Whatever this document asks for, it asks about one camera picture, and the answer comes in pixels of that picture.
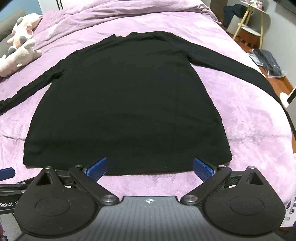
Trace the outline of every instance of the pink blanket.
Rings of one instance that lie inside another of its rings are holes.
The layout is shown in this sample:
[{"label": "pink blanket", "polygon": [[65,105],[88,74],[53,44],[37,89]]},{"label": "pink blanket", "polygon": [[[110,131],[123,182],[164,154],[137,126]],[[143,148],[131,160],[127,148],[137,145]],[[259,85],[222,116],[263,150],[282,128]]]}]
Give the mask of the pink blanket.
[{"label": "pink blanket", "polygon": [[[96,0],[46,13],[35,30],[36,49],[40,48],[43,56],[4,79],[0,83],[0,99],[12,97],[75,50],[112,34],[172,32],[260,71],[217,23],[217,18],[200,0]],[[256,166],[287,204],[294,195],[296,173],[291,129],[281,106],[263,90],[241,79],[203,67],[194,66],[194,69],[222,117],[233,155],[229,166],[233,170]],[[0,169],[16,170],[14,178],[2,183],[16,183],[40,171],[25,167],[22,158],[30,121],[47,89],[48,86],[0,116]],[[183,172],[103,176],[99,183],[119,197],[176,195],[180,198],[201,180],[193,172]]]}]

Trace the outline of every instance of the black long-sleeve shirt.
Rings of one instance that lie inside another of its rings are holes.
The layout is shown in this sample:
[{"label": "black long-sleeve shirt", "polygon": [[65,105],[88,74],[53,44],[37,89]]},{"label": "black long-sleeve shirt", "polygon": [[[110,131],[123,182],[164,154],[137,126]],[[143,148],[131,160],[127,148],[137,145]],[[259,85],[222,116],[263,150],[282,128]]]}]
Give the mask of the black long-sleeve shirt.
[{"label": "black long-sleeve shirt", "polygon": [[108,175],[192,170],[232,159],[221,117],[190,62],[245,80],[280,103],[255,69],[162,31],[77,50],[0,101],[5,112],[52,82],[31,121],[24,164],[68,169],[107,157]]}]

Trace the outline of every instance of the pillow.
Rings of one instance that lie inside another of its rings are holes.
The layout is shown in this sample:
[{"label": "pillow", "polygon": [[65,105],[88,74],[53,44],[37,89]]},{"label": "pillow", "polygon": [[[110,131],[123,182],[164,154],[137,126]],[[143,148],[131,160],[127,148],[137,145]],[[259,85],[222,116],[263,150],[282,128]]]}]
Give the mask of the pillow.
[{"label": "pillow", "polygon": [[17,20],[20,17],[24,17],[26,15],[25,10],[21,8],[15,13],[11,14],[8,18],[4,19],[0,22],[0,41],[7,37],[7,35],[11,34],[13,27],[15,26]]},{"label": "pillow", "polygon": [[10,39],[12,36],[11,34],[8,35],[6,38],[2,39],[0,41],[0,58],[2,58],[2,56],[5,54],[6,57],[8,56],[8,49],[10,46],[13,45],[13,43],[11,44],[7,44],[7,40]]}]

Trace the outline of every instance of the silver bolt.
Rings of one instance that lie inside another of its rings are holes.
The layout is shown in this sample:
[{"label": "silver bolt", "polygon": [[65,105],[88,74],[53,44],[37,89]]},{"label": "silver bolt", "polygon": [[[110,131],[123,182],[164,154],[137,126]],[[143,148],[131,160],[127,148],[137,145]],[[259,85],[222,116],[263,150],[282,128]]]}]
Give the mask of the silver bolt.
[{"label": "silver bolt", "polygon": [[105,195],[102,197],[102,201],[103,202],[107,202],[107,203],[110,203],[110,202],[114,202],[116,200],[116,197],[114,195]]},{"label": "silver bolt", "polygon": [[191,194],[185,195],[183,199],[185,202],[190,202],[190,203],[196,202],[198,200],[197,196],[191,195]]}]

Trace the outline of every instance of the blue wall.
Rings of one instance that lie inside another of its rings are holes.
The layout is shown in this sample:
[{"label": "blue wall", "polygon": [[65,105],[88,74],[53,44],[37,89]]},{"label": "blue wall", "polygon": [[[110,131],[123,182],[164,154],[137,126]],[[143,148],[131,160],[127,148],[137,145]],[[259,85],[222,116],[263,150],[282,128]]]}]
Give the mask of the blue wall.
[{"label": "blue wall", "polygon": [[9,17],[17,10],[24,8],[25,13],[38,13],[42,14],[38,0],[12,0],[1,12],[0,21]]}]

